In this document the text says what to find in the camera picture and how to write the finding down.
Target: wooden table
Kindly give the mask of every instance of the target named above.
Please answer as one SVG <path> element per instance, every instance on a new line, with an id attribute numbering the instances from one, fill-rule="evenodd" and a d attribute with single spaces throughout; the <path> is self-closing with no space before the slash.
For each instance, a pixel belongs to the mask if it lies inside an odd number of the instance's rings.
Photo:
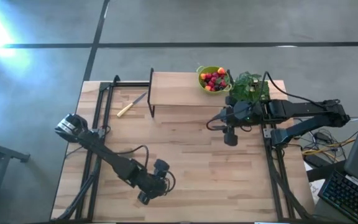
<path id="1" fill-rule="evenodd" d="M 285 89 L 283 81 L 275 82 Z M 269 87 L 272 98 L 287 98 L 272 85 L 269 84 Z M 81 92 L 77 113 L 86 118 L 88 124 L 92 123 L 98 88 L 99 82 L 84 82 Z M 165 105 L 156 110 L 153 119 L 146 97 L 117 118 L 116 114 L 123 107 L 145 91 L 146 87 L 114 88 L 109 119 L 111 132 L 106 137 L 106 146 L 112 151 L 122 152 L 146 144 L 150 149 L 149 171 L 153 171 L 157 158 L 163 159 L 170 164 L 177 185 L 167 196 L 153 199 L 147 206 L 142 205 L 137 201 L 139 189 L 132 189 L 119 180 L 111 166 L 103 162 L 94 221 L 277 220 L 259 127 L 254 126 L 250 133 L 237 129 L 239 144 L 236 147 L 227 146 L 223 143 L 223 133 L 208 131 L 205 127 L 207 120 L 216 115 L 220 108 Z M 291 126 L 292 123 L 287 121 L 280 127 Z M 77 147 L 77 144 L 69 144 L 68 152 Z M 66 159 L 52 217 L 59 216 L 78 193 L 85 155 L 86 151 L 82 149 Z M 144 162 L 145 152 L 139 150 L 133 158 Z M 286 148 L 284 160 L 291 190 L 307 211 L 313 212 L 313 199 L 299 148 Z M 281 199 L 284 212 L 287 213 L 282 194 Z"/>

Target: green plant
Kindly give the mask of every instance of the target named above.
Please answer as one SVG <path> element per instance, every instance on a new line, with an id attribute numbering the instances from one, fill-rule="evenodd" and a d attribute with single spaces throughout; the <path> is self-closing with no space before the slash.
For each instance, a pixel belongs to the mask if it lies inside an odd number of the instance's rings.
<path id="1" fill-rule="evenodd" d="M 241 73 L 234 82 L 232 96 L 236 100 L 257 101 L 262 84 L 262 81 L 260 81 L 261 77 L 259 74 L 251 74 L 249 72 Z M 264 89 L 262 90 L 262 99 L 267 99 L 268 97 L 269 86 L 267 81 L 265 81 Z"/>

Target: fruit bowl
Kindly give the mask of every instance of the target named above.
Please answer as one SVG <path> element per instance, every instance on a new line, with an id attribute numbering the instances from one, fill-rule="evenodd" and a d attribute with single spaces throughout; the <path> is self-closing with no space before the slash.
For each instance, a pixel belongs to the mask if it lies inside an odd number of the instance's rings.
<path id="1" fill-rule="evenodd" d="M 200 66 L 197 68 L 197 73 L 198 84 L 207 93 L 219 94 L 231 90 L 229 75 L 222 67 Z"/>

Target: knife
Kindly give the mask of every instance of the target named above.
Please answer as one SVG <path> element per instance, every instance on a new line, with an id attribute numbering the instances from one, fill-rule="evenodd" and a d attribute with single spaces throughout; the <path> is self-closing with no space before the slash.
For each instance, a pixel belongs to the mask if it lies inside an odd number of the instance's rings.
<path id="1" fill-rule="evenodd" d="M 124 109 L 122 109 L 120 112 L 118 112 L 117 117 L 121 117 L 127 110 L 129 110 L 129 108 L 131 108 L 132 106 L 134 106 L 137 102 L 139 102 L 141 99 L 143 99 L 143 97 L 146 95 L 147 92 L 144 92 L 143 94 L 141 94 L 140 97 L 138 97 L 135 101 L 133 101 L 131 104 L 129 104 L 128 106 L 126 106 Z"/>

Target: gray floor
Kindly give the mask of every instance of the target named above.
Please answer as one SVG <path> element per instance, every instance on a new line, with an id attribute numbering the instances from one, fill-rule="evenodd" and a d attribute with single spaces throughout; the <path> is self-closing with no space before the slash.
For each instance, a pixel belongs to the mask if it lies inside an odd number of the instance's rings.
<path id="1" fill-rule="evenodd" d="M 0 0 L 0 44 L 92 43 L 102 4 Z M 103 43 L 237 41 L 358 41 L 358 0 L 112 0 L 101 36 Z M 28 164 L 9 165 L 0 223 L 49 219 L 67 145 L 53 128 L 75 111 L 89 55 L 90 49 L 0 49 L 0 145 L 31 154 Z M 221 65 L 233 75 L 268 70 L 290 93 L 339 98 L 358 116 L 358 47 L 99 49 L 91 80 L 146 80 L 150 67 L 190 72 L 200 65 Z M 341 140 L 357 129 L 354 121 L 331 131 Z"/>

